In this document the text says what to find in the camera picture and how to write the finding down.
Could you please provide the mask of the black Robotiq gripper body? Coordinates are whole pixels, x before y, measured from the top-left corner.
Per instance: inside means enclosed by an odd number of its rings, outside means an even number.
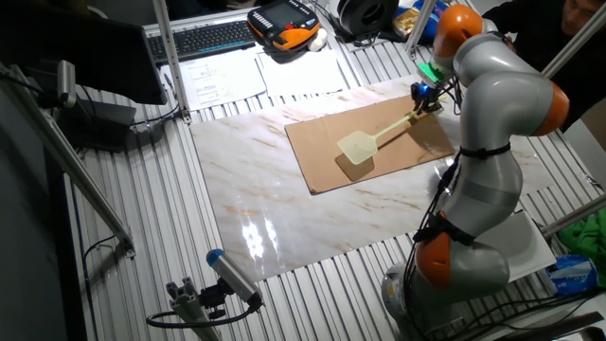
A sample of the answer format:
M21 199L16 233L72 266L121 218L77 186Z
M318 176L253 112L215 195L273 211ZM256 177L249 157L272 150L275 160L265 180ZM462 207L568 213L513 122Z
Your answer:
M438 100L439 91L424 82L414 82L410 86L411 98L416 106L432 104Z

